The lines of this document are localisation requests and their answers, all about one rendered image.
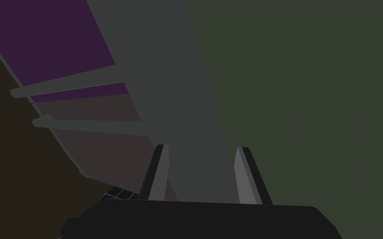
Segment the purple drawer front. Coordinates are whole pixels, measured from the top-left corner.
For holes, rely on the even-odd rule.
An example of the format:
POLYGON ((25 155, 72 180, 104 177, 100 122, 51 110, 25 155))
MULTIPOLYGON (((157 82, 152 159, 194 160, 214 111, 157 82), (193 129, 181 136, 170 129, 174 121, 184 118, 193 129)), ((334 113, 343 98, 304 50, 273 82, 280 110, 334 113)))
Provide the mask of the purple drawer front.
MULTIPOLYGON (((87 0, 0 0, 0 56, 19 87, 115 65, 87 0)), ((127 93, 120 82, 28 98, 51 102, 127 93)))

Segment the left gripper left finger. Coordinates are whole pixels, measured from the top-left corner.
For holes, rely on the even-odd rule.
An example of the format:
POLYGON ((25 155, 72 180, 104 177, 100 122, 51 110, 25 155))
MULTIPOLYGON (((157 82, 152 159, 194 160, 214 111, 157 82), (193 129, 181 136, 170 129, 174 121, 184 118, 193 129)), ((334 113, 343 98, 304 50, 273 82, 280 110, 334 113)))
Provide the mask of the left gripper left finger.
POLYGON ((140 200, 164 201, 169 172, 169 146, 158 144, 153 152, 142 187, 140 200))

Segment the grey cupboard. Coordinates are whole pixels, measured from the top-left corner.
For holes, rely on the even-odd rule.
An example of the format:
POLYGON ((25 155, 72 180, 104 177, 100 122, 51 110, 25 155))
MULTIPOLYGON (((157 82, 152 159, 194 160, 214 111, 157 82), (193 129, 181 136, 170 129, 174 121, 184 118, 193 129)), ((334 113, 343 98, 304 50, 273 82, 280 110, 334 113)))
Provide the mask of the grey cupboard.
POLYGON ((154 148, 169 146, 165 200, 238 203, 187 0, 87 0, 154 148))

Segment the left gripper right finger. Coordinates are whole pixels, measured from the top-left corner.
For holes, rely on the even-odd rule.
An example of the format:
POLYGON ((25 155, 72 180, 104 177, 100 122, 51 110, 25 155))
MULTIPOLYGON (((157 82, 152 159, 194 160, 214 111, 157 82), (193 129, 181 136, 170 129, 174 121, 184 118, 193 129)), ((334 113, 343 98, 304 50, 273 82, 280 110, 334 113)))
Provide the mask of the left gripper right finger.
POLYGON ((273 204, 256 161, 248 147, 237 148, 234 172, 241 204, 273 204))

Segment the dark mauve drawer front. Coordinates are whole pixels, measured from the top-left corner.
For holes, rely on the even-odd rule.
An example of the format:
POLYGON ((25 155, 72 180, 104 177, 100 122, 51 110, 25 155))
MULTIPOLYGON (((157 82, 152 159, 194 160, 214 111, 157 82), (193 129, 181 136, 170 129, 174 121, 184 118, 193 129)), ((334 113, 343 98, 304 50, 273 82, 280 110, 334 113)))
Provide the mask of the dark mauve drawer front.
MULTIPOLYGON (((54 120, 140 121, 128 94, 37 102, 35 107, 54 120)), ((139 193, 154 151, 148 136, 71 129, 52 132, 85 176, 139 193)))

